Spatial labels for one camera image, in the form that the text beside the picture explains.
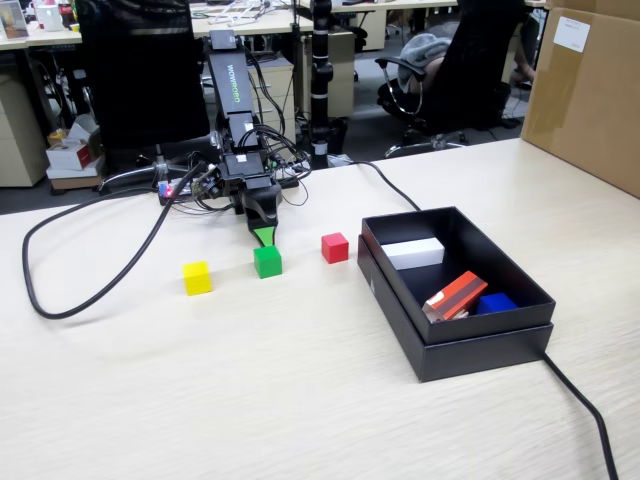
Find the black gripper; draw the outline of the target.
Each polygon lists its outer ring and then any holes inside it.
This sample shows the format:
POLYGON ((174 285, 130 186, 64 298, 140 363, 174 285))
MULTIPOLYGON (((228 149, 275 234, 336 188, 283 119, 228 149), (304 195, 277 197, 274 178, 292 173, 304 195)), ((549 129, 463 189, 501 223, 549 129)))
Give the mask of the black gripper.
POLYGON ((265 170, 261 153, 225 154, 221 174, 234 213, 245 212, 248 230, 260 247, 274 246, 282 189, 265 170))

